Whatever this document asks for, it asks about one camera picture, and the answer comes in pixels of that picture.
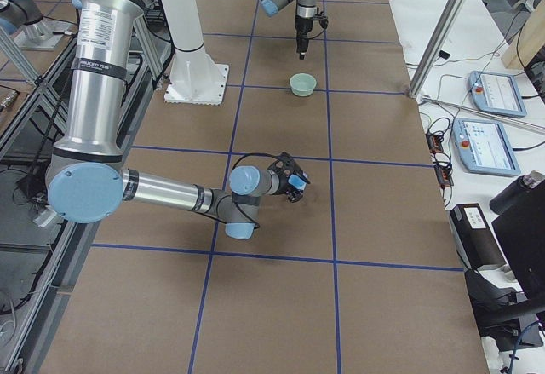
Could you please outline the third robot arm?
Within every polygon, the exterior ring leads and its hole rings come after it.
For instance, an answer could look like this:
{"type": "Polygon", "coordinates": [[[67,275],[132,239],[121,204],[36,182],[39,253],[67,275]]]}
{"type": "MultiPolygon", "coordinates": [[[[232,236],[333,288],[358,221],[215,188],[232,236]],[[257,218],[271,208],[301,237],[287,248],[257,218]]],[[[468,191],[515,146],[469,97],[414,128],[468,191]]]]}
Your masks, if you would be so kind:
{"type": "Polygon", "coordinates": [[[1,27],[26,50],[52,51],[60,41],[34,0],[1,0],[1,27]]]}

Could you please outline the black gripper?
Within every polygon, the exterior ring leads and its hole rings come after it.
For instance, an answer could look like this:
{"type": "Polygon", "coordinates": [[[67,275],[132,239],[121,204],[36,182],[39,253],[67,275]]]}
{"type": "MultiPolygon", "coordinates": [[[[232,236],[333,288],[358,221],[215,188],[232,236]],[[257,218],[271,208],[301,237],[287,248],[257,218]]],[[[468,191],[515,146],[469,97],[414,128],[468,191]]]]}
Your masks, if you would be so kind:
{"type": "Polygon", "coordinates": [[[300,59],[306,57],[308,42],[323,34],[328,28],[328,25],[329,19],[325,14],[316,14],[311,18],[296,16],[296,53],[299,55],[300,59]],[[315,22],[320,24],[322,31],[315,34],[313,37],[309,37],[308,33],[312,31],[315,22]]]}
{"type": "Polygon", "coordinates": [[[295,159],[287,152],[280,153],[276,160],[267,167],[272,175],[272,187],[269,195],[285,195],[289,202],[299,202],[304,195],[304,191],[293,188],[288,179],[292,174],[298,175],[307,185],[310,184],[307,174],[295,159]]]}

